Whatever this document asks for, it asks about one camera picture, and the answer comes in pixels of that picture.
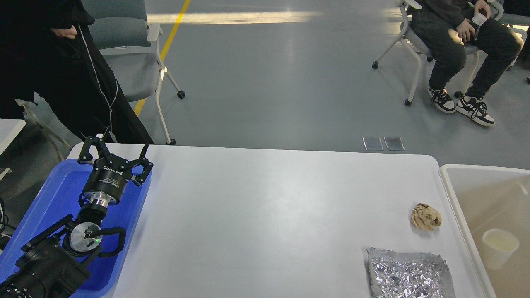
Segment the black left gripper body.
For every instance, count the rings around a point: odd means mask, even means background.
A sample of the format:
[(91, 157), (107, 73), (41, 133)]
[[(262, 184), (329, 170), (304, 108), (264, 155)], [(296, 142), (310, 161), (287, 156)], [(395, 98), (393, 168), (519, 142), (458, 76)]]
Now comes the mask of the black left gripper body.
[(109, 161), (104, 157), (96, 159), (81, 192), (81, 205), (92, 199), (105, 200), (106, 205), (119, 204), (133, 175), (128, 164), (128, 160), (117, 155), (110, 155)]

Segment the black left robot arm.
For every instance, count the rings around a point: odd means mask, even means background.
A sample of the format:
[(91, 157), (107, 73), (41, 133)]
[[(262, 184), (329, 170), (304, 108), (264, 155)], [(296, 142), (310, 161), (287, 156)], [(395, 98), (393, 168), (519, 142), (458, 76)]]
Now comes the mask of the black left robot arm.
[(1, 254), (2, 298), (98, 298), (116, 283), (153, 163), (88, 137), (58, 164)]

